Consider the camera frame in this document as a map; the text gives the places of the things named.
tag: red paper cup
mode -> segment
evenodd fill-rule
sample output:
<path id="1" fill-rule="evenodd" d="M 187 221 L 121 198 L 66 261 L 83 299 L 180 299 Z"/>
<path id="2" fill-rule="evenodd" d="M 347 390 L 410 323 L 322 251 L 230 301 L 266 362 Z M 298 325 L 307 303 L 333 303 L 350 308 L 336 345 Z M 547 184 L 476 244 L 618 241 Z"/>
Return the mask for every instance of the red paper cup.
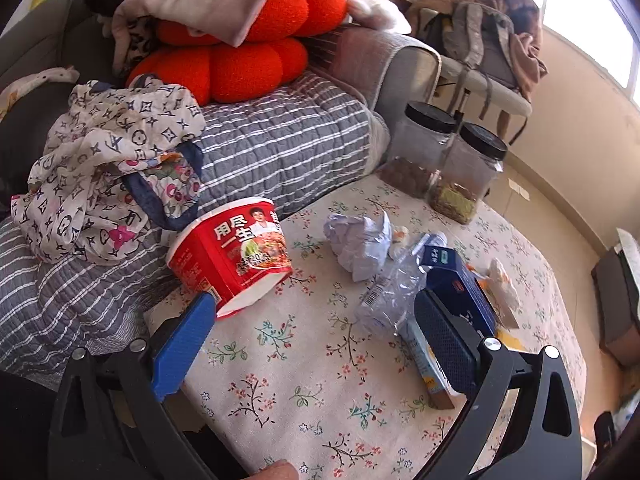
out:
<path id="1" fill-rule="evenodd" d="M 258 197 L 235 200 L 191 222 L 166 262 L 185 286 L 213 294 L 218 318 L 255 303 L 291 273 L 273 202 Z"/>

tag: table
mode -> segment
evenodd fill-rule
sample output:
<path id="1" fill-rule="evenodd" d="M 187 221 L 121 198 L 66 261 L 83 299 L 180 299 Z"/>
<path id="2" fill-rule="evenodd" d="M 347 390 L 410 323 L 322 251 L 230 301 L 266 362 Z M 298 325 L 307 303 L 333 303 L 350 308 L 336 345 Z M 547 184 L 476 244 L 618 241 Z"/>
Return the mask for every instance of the table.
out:
<path id="1" fill-rule="evenodd" d="M 353 283 L 322 235 L 329 212 L 386 210 L 412 232 L 443 231 L 476 269 L 498 257 L 522 302 L 511 331 L 528 351 L 561 351 L 578 412 L 586 365 L 552 269 L 540 252 L 484 203 L 460 226 L 368 176 L 282 222 L 293 275 L 239 314 L 216 323 L 183 391 L 248 470 L 285 458 L 301 480 L 411 479 L 455 420 L 428 406 L 424 383 L 404 343 L 379 340 L 354 322 L 366 283 Z M 191 294 L 176 290 L 146 316 L 150 330 L 178 315 Z M 487 465 L 513 407 L 509 394 L 478 459 Z"/>

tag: beige wall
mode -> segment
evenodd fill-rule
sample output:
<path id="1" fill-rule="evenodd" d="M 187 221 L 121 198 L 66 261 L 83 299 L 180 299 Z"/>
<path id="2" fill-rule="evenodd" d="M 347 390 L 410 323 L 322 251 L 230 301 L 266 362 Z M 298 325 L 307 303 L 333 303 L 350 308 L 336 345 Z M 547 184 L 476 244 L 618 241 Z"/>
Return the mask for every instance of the beige wall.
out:
<path id="1" fill-rule="evenodd" d="M 640 234 L 640 112 L 594 62 L 545 31 L 542 59 L 549 69 L 536 89 L 533 115 L 512 152 L 548 182 L 607 246 L 616 227 Z M 446 107 L 450 88 L 436 99 Z M 481 99 L 466 108 L 480 123 Z M 484 125 L 495 131 L 498 110 Z M 522 124 L 512 120 L 511 130 Z"/>

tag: white plush toy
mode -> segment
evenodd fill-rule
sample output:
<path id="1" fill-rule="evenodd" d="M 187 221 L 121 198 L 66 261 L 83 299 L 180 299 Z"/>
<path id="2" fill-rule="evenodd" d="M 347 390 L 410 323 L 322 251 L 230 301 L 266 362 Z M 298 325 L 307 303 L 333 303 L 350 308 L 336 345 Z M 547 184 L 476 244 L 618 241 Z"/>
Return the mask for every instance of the white plush toy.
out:
<path id="1" fill-rule="evenodd" d="M 349 0 L 347 8 L 353 21 L 363 27 L 398 34 L 411 33 L 411 25 L 396 4 L 389 0 Z"/>

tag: beige floor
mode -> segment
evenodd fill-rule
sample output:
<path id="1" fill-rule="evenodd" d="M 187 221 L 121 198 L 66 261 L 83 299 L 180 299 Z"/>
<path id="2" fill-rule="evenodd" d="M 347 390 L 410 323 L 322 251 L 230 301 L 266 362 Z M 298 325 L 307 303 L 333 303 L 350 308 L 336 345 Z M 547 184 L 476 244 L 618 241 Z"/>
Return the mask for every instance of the beige floor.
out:
<path id="1" fill-rule="evenodd" d="M 509 179 L 529 192 L 529 201 L 510 188 Z M 598 346 L 598 314 L 591 281 L 598 256 L 568 219 L 513 168 L 506 168 L 486 202 L 525 235 L 554 270 L 587 363 L 580 425 L 582 434 L 593 440 L 595 419 L 601 412 L 618 407 L 622 387 L 622 372 Z"/>

